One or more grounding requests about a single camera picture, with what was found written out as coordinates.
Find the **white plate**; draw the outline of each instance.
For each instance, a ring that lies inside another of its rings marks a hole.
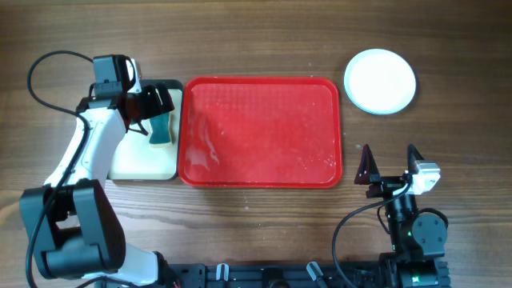
[[[360,109],[372,114],[392,114],[414,97],[416,78],[397,54],[371,49],[355,55],[345,71],[345,91]]]

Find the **wood grain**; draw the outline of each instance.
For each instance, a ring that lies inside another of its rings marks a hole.
[[[446,260],[454,287],[510,286],[511,14],[507,0],[0,1],[0,287],[26,286],[18,200],[53,171],[74,131],[74,119],[26,91],[38,56],[61,49],[127,54],[142,64],[144,78],[184,83],[199,75],[323,76],[343,91],[348,61],[375,47],[412,65],[417,97],[382,117],[341,92],[345,174],[338,186],[196,190],[179,180],[108,182],[128,242],[173,263],[331,262],[337,222],[370,202],[353,184],[360,146],[370,144],[381,173],[392,175],[405,168],[412,142],[442,168],[437,189],[418,204],[450,219]],[[34,86],[47,101],[74,108],[92,81],[89,64],[57,56],[37,68]],[[372,260],[390,250],[390,240],[372,210],[348,222],[338,247],[341,260]],[[37,280],[42,287],[76,284]]]

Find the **green object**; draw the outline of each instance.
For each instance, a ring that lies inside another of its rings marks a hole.
[[[150,137],[151,145],[170,143],[169,120],[169,113],[150,118],[151,130],[153,131]]]

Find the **plastic tray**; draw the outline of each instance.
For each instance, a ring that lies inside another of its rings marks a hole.
[[[192,186],[328,188],[342,176],[325,78],[201,77],[186,86],[178,174]]]

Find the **black cable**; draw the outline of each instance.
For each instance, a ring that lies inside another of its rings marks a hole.
[[[356,209],[356,210],[350,212],[347,216],[344,217],[343,220],[340,221],[340,223],[336,227],[336,230],[334,231],[334,235],[333,235],[333,260],[334,260],[334,264],[336,265],[336,269],[338,270],[338,273],[342,276],[343,281],[345,281],[345,283],[348,286],[350,286],[352,288],[357,288],[356,285],[354,285],[348,279],[348,277],[345,275],[345,273],[343,273],[343,270],[342,270],[342,268],[340,267],[340,265],[338,263],[338,256],[336,255],[336,239],[338,238],[339,230],[342,228],[342,226],[343,226],[343,224],[345,224],[345,222],[347,222],[350,218],[352,218],[356,214],[359,214],[359,213],[361,213],[361,212],[363,212],[365,210],[371,209],[371,208],[375,208],[377,206],[384,206],[384,205],[386,205],[388,203],[393,202],[394,200],[396,200],[396,199],[400,198],[401,196],[405,195],[407,193],[407,191],[409,190],[409,187],[410,187],[410,182],[407,182],[406,187],[404,188],[404,190],[402,192],[400,192],[399,194],[397,194],[396,196],[393,196],[392,198],[390,198],[388,200],[383,200],[383,201],[379,201],[379,202],[376,202],[376,203],[373,203],[373,204],[369,204],[367,206],[361,207],[359,209]]]
[[[131,129],[131,128],[128,128],[128,130],[133,131],[135,133],[140,133],[144,136],[147,136],[150,134],[146,129],[144,129],[144,126],[142,125],[142,123],[137,122],[137,124],[138,124],[138,128],[140,128],[140,130],[135,130],[135,129]]]
[[[42,60],[44,60],[52,55],[56,55],[56,54],[69,54],[69,55],[78,56],[78,57],[83,58],[89,62],[93,61],[91,58],[88,58],[87,56],[84,56],[84,55],[76,53],[76,52],[66,51],[66,50],[54,51],[54,52],[50,52],[48,54],[44,54],[39,59],[37,59],[34,62],[34,64],[32,64],[32,67],[29,69],[29,73],[26,76],[26,87],[28,88],[30,95],[32,95],[32,98],[34,98],[37,102],[41,103],[43,106],[46,106],[50,109],[57,110],[57,111],[60,111],[60,112],[63,112],[63,113],[69,114],[69,115],[73,115],[73,116],[79,118],[84,125],[83,136],[82,136],[82,139],[80,140],[80,143],[78,144],[77,150],[74,152],[69,165],[64,170],[64,173],[62,174],[62,178],[58,181],[55,189],[52,191],[51,195],[46,200],[44,207],[42,208],[41,212],[39,213],[38,221],[34,227],[34,230],[32,231],[31,236],[30,236],[29,245],[26,248],[25,274],[26,274],[26,280],[28,281],[29,286],[31,288],[38,287],[35,283],[34,276],[32,275],[32,255],[34,254],[35,241],[38,236],[39,229],[41,228],[42,220],[48,213],[48,210],[50,209],[53,201],[55,200],[55,197],[57,196],[57,192],[62,188],[62,185],[67,180],[67,178],[70,176],[71,171],[74,167],[74,164],[76,163],[78,156],[82,152],[83,147],[85,146],[85,144],[87,142],[87,138],[89,137],[89,131],[90,131],[89,123],[83,116],[81,116],[80,114],[78,114],[72,110],[64,109],[64,108],[49,104],[47,102],[44,102],[35,94],[34,90],[32,89],[32,73],[34,72],[35,67]]]
[[[379,206],[377,208],[377,218],[378,218],[378,221],[381,223],[382,225],[382,228],[384,228],[384,231],[389,235],[390,234],[390,231],[387,229],[387,226],[386,224],[384,224],[384,221],[382,220],[381,218],[381,208],[383,208],[384,206]]]
[[[90,86],[89,86],[89,95],[87,96],[89,98],[89,101],[93,101],[93,89],[94,89],[94,83],[90,84]]]
[[[76,286],[76,288],[84,288],[84,287],[87,287],[88,285],[90,285],[94,282],[98,282],[98,281],[112,282],[112,283],[116,283],[116,284],[124,285],[124,286],[128,286],[128,287],[133,287],[133,288],[138,287],[130,282],[108,278],[107,276],[100,276],[100,277],[92,278],[91,280],[88,280],[88,281]]]
[[[441,211],[436,210],[434,208],[423,208],[423,209],[420,209],[420,211],[418,211],[418,214],[421,214],[421,213],[432,213],[432,214],[437,215],[445,223],[446,228],[448,228],[448,217],[446,215],[444,215],[443,213],[441,213]]]

